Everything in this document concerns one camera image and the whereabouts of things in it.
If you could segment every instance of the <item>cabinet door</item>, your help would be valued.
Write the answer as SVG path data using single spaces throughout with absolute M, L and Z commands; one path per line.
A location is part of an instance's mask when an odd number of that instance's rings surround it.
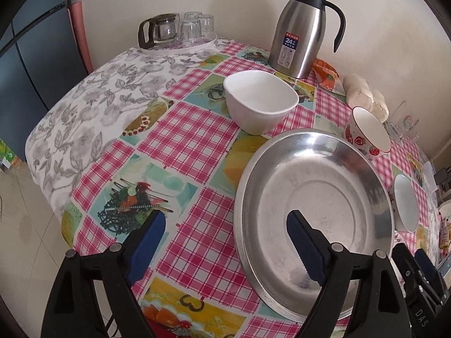
M 27 0 L 13 19 L 14 32 L 17 35 L 33 20 L 66 0 Z
M 0 57 L 0 138 L 22 160 L 26 139 L 46 112 L 13 45 Z
M 67 9 L 41 21 L 17 44 L 31 80 L 49 109 L 87 75 Z
M 13 38 L 13 31 L 11 30 L 11 25 L 8 25 L 8 28 L 6 29 L 5 33 L 3 34 L 3 37 L 0 39 L 0 51 L 3 49 L 6 44 L 12 40 Z

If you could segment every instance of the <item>pink checkered tablecloth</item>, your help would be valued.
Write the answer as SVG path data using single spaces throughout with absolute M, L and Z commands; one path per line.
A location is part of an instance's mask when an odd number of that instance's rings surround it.
M 267 139 L 297 128 L 342 130 L 351 110 L 343 98 L 318 87 L 312 71 L 305 80 L 287 82 L 300 92 L 307 90 L 314 95 L 305 95 L 269 133 L 250 136 L 229 117 L 222 82 L 228 75 L 243 70 L 277 74 L 267 64 L 268 52 L 232 41 L 209 54 L 197 54 L 197 61 L 195 55 L 181 59 L 186 62 L 186 70 L 171 64 L 172 75 L 181 72 L 178 79 L 168 81 L 161 94 L 150 93 L 153 101 L 148 108 L 122 134 L 118 133 L 112 146 L 81 175 L 66 210 L 72 225 L 69 236 L 82 255 L 99 253 L 112 243 L 122 242 L 128 233 L 115 231 L 111 222 L 106 222 L 108 215 L 104 210 L 111 207 L 113 195 L 124 190 L 128 193 L 123 193 L 122 202 L 136 204 L 135 186 L 138 182 L 147 183 L 154 197 L 152 206 L 165 213 L 167 223 L 146 275 L 132 287 L 147 318 L 165 325 L 168 320 L 177 321 L 183 316 L 204 330 L 206 337 L 293 337 L 300 324 L 266 306 L 244 275 L 233 238 L 236 186 L 247 161 Z M 149 62 L 144 56 L 134 59 Z M 166 63 L 170 57 L 162 59 Z M 156 69 L 150 66 L 158 65 L 156 61 L 145 66 L 147 73 L 153 75 L 151 70 Z M 151 76 L 155 87 L 158 80 L 163 82 L 160 77 L 164 75 L 166 71 Z M 411 252 L 426 245 L 428 254 L 434 255 L 438 231 L 431 229 L 433 216 L 421 169 L 414 168 L 422 159 L 423 153 L 416 145 L 401 143 L 393 144 L 391 153 L 372 165 L 386 188 L 399 173 L 412 179 L 422 230 L 396 233 L 395 240 L 406 243 Z M 136 220 L 143 216 L 137 212 Z M 189 303 L 181 305 L 184 299 Z M 159 312 L 165 306 L 166 320 L 151 314 L 150 306 Z M 343 329 L 347 322 L 348 319 L 338 321 L 336 329 Z M 174 327 L 170 330 L 179 336 L 186 333 Z

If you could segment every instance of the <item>silver oval plate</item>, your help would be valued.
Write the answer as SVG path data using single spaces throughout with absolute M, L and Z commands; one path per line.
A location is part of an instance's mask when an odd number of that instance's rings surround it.
M 318 130 L 284 132 L 260 147 L 238 185 L 234 235 L 246 277 L 275 312 L 303 323 L 321 289 L 286 230 L 299 210 L 313 228 L 349 251 L 391 255 L 393 213 L 371 164 L 346 141 Z M 351 281 L 340 319 L 350 315 Z

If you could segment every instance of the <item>label sticker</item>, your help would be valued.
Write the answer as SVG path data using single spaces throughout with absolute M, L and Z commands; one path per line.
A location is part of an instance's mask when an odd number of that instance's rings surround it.
M 283 67 L 290 68 L 291 62 L 298 46 L 299 37 L 297 35 L 286 32 L 283 38 L 282 48 L 280 50 L 277 63 Z

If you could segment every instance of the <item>tablecloth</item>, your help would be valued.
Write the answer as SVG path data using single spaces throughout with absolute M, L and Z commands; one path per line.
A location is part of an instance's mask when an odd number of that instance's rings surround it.
M 26 143 L 35 181 L 80 254 L 102 252 L 140 227 L 152 209 L 167 228 L 133 291 L 149 323 L 192 338 L 291 337 L 299 324 L 268 308 L 246 280 L 236 254 L 235 190 L 247 161 L 269 138 L 297 128 L 341 136 L 350 115 L 344 97 L 275 72 L 269 53 L 235 41 L 152 58 L 131 48 L 74 87 Z M 289 83 L 299 104 L 273 131 L 250 136 L 229 117 L 225 77 L 257 69 Z M 424 153 L 411 143 L 372 162 L 385 187 L 403 173 L 420 209 L 414 233 L 395 233 L 435 263 L 438 212 L 425 190 Z M 338 327 L 347 319 L 338 322 Z

